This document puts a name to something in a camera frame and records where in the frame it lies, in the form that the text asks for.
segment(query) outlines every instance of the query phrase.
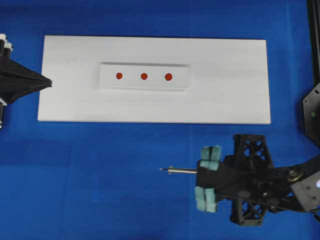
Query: red circular marker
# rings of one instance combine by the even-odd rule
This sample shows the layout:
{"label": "red circular marker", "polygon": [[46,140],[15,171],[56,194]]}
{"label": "red circular marker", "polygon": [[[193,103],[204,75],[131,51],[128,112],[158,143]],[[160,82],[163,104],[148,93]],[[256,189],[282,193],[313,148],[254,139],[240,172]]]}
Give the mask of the red circular marker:
{"label": "red circular marker", "polygon": [[122,77],[123,77],[121,72],[118,72],[115,76],[117,79],[122,79]]}
{"label": "red circular marker", "polygon": [[148,74],[146,74],[145,72],[141,74],[142,80],[146,80],[147,78],[148,78]]}
{"label": "red circular marker", "polygon": [[172,74],[171,73],[167,73],[165,76],[164,76],[165,80],[167,81],[170,81],[172,79]]}

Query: blue tablecloth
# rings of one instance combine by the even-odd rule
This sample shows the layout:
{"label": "blue tablecloth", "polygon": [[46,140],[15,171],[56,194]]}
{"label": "blue tablecloth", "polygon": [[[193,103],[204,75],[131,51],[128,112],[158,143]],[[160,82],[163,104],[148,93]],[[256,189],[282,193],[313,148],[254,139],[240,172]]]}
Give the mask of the blue tablecloth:
{"label": "blue tablecloth", "polygon": [[319,153],[303,134],[301,99],[313,87],[304,0],[2,0],[0,32],[12,59],[37,72],[50,34],[265,39],[272,121],[38,122],[39,93],[23,97],[5,109],[0,131],[0,239],[318,238],[310,214],[268,213],[262,227],[239,227],[228,201],[198,212],[195,177],[158,171],[194,168],[203,146],[232,154],[238,133],[265,134],[276,166]]}

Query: white board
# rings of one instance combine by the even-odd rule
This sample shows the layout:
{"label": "white board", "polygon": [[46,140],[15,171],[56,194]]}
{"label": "white board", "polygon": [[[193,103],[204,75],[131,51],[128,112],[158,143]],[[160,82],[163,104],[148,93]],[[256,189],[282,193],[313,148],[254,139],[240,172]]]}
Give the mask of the white board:
{"label": "white board", "polygon": [[[179,65],[185,91],[106,89],[103,64]],[[45,36],[39,121],[270,124],[265,40]]]}

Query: black bracket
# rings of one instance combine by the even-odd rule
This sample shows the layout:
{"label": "black bracket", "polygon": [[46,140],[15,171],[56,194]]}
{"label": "black bracket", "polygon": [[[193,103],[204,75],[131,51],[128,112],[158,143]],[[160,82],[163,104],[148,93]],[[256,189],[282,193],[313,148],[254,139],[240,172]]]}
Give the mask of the black bracket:
{"label": "black bracket", "polygon": [[[274,167],[263,135],[235,135],[233,167],[245,172],[264,172]],[[232,200],[230,221],[240,226],[260,226],[267,207],[242,199]]]}
{"label": "black bracket", "polygon": [[320,147],[320,83],[303,99],[304,134]]}

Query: raised white strip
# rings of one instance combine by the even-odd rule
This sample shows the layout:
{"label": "raised white strip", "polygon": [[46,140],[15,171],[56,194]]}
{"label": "raised white strip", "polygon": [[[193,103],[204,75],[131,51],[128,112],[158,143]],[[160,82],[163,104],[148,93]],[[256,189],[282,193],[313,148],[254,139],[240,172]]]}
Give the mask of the raised white strip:
{"label": "raised white strip", "polygon": [[186,91],[187,66],[101,64],[99,85],[105,89]]}

